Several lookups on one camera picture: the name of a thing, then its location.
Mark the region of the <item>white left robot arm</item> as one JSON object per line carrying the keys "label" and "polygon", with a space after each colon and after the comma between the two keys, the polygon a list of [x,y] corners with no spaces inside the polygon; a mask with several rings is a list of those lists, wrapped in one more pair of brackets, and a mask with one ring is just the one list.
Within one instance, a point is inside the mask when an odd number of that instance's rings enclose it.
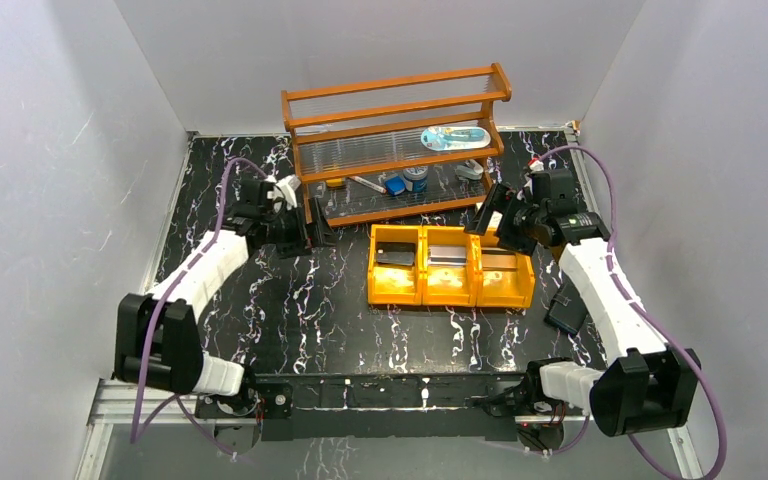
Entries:
{"label": "white left robot arm", "polygon": [[198,322],[223,284],[261,247],[278,258],[330,247],[335,234],[320,202],[299,201],[299,179],[244,180],[238,200],[223,206],[217,226],[166,279],[145,294],[128,294],[117,312],[114,377],[175,394],[220,396],[235,416],[259,400],[239,363],[207,353]]}

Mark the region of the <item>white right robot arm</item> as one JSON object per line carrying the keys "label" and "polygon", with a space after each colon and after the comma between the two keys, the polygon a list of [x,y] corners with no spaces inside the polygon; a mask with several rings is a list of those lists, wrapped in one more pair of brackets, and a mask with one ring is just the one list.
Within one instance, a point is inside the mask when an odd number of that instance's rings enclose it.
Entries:
{"label": "white right robot arm", "polygon": [[609,255],[610,231],[598,213],[577,203],[574,174],[554,169],[529,177],[529,192],[492,186],[465,231],[486,233],[499,213],[494,235],[502,249],[525,255],[537,247],[549,250],[599,333],[607,368],[532,361],[524,379],[525,405],[547,414],[567,403],[590,415],[609,437],[685,425],[698,385],[695,352],[671,345],[648,325],[633,305],[631,288],[618,285],[622,273]]}

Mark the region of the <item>black leather card holder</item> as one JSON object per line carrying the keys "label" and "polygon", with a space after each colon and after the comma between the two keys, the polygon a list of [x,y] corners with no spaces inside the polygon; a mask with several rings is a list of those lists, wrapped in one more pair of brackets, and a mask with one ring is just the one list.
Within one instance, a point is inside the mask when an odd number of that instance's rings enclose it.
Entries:
{"label": "black leather card holder", "polygon": [[569,336],[576,336],[588,317],[587,307],[571,282],[564,282],[552,297],[544,323]]}

